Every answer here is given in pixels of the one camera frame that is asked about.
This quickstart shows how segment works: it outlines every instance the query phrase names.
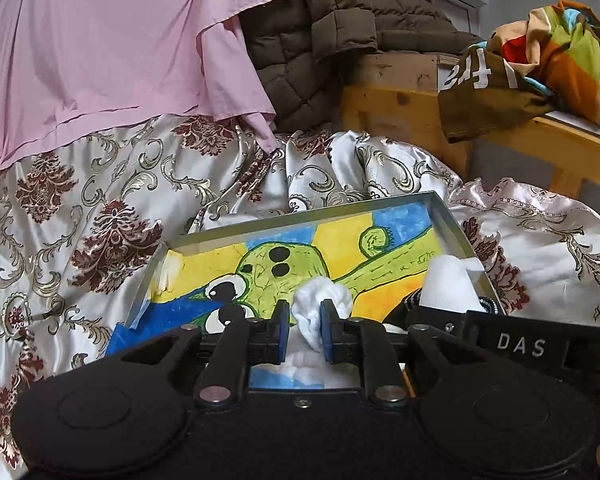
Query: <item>brown puffer jacket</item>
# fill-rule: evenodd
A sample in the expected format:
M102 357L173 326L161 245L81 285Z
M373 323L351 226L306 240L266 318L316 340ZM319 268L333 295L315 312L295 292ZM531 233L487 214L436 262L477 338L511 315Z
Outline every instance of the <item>brown puffer jacket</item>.
M276 110L277 131L330 129L343 67L363 54L460 54L458 32L433 0L275 0L240 14L251 60Z

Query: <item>green cartoon character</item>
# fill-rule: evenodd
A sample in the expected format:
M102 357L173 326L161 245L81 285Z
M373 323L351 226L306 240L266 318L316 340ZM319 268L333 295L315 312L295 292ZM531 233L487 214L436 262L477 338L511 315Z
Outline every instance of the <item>green cartoon character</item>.
M360 235L359 247L366 260L344 276L330 276L315 247L300 243L265 242L247 252L233 274L220 276L190 296L221 301L226 306L194 322L207 332L222 332L234 316L270 317L278 300L292 303L294 291L314 276L325 276L345 285L353 300L359 294L427 269L430 241L428 231L392 247L390 231L373 226Z

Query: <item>circular black cover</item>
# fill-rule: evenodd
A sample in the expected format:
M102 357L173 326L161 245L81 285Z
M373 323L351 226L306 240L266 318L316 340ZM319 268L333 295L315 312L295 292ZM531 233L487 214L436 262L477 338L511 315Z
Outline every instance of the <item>circular black cover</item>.
M90 476L152 462L186 421L182 400L159 374L117 363L35 384L16 403L12 427L28 465Z
M458 365L419 405L436 447L477 473L496 478L543 476L573 465L595 429L589 401L541 374Z

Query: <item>yellow painted area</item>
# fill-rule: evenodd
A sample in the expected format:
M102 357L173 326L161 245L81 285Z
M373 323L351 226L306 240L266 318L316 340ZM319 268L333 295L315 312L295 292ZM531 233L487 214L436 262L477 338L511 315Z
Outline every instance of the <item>yellow painted area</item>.
M344 276L366 260L360 252L358 239L360 233L372 225L371 213L318 225L312 245L322 254L332 280Z
M402 298L422 286L425 274L421 272L415 276L405 276L396 282L363 292L353 303L351 315L382 321Z
M152 301L165 303L175 300L206 285L218 276L235 272L235 267L246 253L245 244L235 244L207 253L183 256L184 266L175 280L173 290L156 294L152 297Z

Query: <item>wooden bed frame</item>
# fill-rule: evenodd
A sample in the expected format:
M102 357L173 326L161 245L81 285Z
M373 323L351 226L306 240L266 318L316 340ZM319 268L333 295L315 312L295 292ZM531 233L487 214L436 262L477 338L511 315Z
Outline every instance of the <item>wooden bed frame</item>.
M344 128L419 146L467 179L473 143L449 144L438 111L438 88L455 62L437 54L366 56L344 90ZM600 186L600 137L585 130L538 117L484 138L550 163L551 192L577 198L583 180Z

